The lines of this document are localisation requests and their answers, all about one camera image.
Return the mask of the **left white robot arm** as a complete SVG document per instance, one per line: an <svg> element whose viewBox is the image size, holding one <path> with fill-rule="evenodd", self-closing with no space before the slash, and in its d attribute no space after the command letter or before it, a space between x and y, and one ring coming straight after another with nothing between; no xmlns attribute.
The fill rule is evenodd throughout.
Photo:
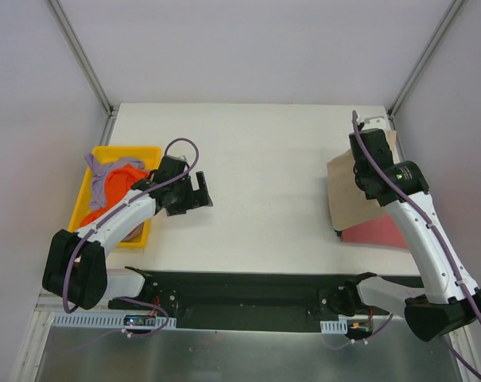
<svg viewBox="0 0 481 382"><path fill-rule="evenodd" d="M75 232L59 230L52 238L42 277L44 290L63 300L66 312L90 310L101 299L126 298L135 309L153 302L153 289L141 271L110 269L107 257L137 226L160 211L167 216L213 205L204 172L190 176L192 165L165 155L151 177L136 181L112 208Z"/></svg>

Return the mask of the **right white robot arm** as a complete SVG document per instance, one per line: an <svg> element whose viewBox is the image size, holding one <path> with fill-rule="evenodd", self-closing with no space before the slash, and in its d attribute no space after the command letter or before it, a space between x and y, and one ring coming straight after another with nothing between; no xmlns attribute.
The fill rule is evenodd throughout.
<svg viewBox="0 0 481 382"><path fill-rule="evenodd" d="M481 288L444 233L420 168L411 161L395 163L381 129L355 129L349 140L355 184L398 226L423 287L412 289L364 273L343 294L345 308L361 314L377 306L401 316L425 342L474 321L481 324Z"/></svg>

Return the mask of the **beige t shirt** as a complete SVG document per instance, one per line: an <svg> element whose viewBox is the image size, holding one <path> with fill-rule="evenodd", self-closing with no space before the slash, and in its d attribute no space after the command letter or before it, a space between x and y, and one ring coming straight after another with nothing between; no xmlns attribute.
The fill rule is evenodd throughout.
<svg viewBox="0 0 481 382"><path fill-rule="evenodd" d="M327 163L328 207L332 227L343 231L386 215L376 200L367 200L355 184L355 160L350 149Z"/></svg>

